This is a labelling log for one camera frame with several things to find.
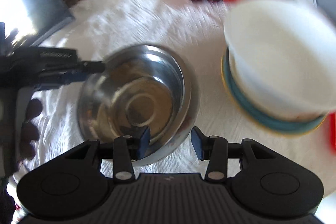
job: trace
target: white fluffy rug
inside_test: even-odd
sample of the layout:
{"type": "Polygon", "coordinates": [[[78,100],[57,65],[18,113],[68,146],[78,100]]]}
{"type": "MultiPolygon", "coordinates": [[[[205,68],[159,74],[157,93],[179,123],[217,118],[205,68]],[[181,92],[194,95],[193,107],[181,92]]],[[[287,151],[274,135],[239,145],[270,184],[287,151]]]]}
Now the white fluffy rug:
{"type": "MultiPolygon", "coordinates": [[[[194,66],[201,91],[197,125],[206,135],[221,135],[229,142],[255,139],[312,170],[323,181],[325,194],[336,189],[336,156],[329,149],[327,128],[286,138],[257,128],[229,100],[221,81],[221,55],[225,48],[224,3],[191,3],[189,0],[83,0],[72,9],[76,21],[57,32],[43,46],[78,49],[85,60],[101,60],[127,45],[157,43],[172,48],[194,66]]],[[[37,156],[27,162],[30,169],[53,159],[81,143],[76,121],[76,102],[81,84],[36,93],[43,113],[36,119],[41,139],[37,156]]],[[[136,172],[200,172],[207,162],[197,160],[190,137],[170,156],[136,172]]],[[[229,175],[239,170],[229,161],[229,175]]],[[[101,171],[112,175],[111,163],[101,171]]]]}

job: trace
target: floor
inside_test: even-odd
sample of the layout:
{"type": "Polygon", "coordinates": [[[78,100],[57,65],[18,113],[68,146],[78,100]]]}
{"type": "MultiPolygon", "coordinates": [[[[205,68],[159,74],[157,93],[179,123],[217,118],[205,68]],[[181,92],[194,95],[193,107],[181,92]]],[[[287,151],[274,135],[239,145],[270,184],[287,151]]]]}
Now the floor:
{"type": "Polygon", "coordinates": [[[315,216],[325,224],[336,222],[336,192],[322,200],[315,216]]]}

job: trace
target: sunlight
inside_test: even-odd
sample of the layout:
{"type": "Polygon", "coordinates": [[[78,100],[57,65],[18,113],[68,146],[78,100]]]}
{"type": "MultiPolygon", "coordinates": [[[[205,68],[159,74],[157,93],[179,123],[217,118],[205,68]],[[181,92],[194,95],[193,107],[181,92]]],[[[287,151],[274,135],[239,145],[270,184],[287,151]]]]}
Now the sunlight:
{"type": "Polygon", "coordinates": [[[5,23],[6,36],[15,28],[19,30],[12,44],[36,33],[22,0],[0,0],[0,22],[5,23]]]}

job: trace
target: black plastic mount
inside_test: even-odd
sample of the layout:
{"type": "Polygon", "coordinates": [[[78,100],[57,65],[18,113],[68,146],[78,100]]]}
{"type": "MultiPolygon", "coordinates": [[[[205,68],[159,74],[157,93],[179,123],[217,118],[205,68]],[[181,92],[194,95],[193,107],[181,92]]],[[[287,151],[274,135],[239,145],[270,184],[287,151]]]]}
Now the black plastic mount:
{"type": "Polygon", "coordinates": [[[262,144],[228,143],[194,127],[197,157],[209,160],[205,178],[194,174],[140,174],[149,128],[113,143],[86,141],[24,176],[17,196],[28,216],[22,224],[73,223],[321,223],[312,214],[323,197],[320,179],[262,144]],[[113,178],[100,173],[113,159],[113,178]],[[241,171],[227,177],[228,159],[241,171]]]}
{"type": "Polygon", "coordinates": [[[131,160],[144,157],[149,127],[113,143],[86,141],[25,175],[17,196],[26,211],[43,219],[66,219],[101,205],[118,184],[135,180],[131,160]],[[113,159],[113,179],[100,173],[102,159],[113,159]]]}
{"type": "Polygon", "coordinates": [[[193,127],[191,140],[197,157],[210,160],[206,181],[225,182],[227,159],[239,159],[241,171],[232,178],[230,190],[248,210],[295,218],[314,213],[323,198],[323,184],[314,173],[252,139],[228,143],[193,127]]]}

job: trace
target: round black disc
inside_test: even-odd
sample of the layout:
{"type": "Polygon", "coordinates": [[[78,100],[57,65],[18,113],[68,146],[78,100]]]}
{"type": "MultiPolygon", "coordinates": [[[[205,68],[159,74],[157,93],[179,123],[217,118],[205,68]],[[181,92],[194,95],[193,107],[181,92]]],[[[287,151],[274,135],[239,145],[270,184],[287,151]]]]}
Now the round black disc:
{"type": "Polygon", "coordinates": [[[321,180],[290,161],[258,160],[232,181],[237,200],[256,213],[293,218],[313,212],[323,198],[321,180]]]}
{"type": "Polygon", "coordinates": [[[17,186],[22,206],[32,215],[68,219],[97,207],[108,192],[107,179],[83,160],[57,160],[25,175],[17,186]]]}

